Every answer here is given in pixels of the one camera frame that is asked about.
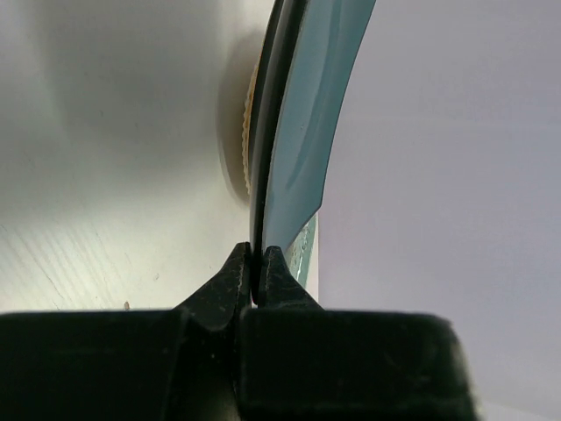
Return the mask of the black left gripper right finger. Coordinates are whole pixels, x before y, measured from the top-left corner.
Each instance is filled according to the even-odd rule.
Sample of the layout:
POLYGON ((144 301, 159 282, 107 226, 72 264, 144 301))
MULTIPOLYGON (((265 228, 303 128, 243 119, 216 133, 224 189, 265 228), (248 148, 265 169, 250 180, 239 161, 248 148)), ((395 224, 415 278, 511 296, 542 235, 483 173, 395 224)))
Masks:
POLYGON ((291 275, 284 255, 278 246, 268 247, 262 257, 257 306, 260 309, 275 310, 322 309, 291 275))

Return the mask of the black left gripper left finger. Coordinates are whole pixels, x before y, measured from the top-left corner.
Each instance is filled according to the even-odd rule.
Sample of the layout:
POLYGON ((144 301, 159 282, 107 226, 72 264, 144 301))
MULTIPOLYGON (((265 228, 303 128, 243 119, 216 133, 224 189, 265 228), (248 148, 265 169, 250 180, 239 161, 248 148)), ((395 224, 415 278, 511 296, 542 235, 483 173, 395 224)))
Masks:
POLYGON ((220 270, 177 308, 205 330, 224 330, 250 303, 250 267, 250 245, 236 244, 220 270))

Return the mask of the dark teal square plate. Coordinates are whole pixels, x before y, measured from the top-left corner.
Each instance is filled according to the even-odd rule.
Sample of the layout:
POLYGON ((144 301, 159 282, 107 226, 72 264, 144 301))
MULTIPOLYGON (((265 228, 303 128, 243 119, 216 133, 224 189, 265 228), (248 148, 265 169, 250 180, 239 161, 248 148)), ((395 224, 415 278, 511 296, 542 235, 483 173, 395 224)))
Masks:
POLYGON ((262 257, 285 253, 319 211, 344 95, 371 1, 277 1, 258 63, 251 127, 252 300, 262 257))

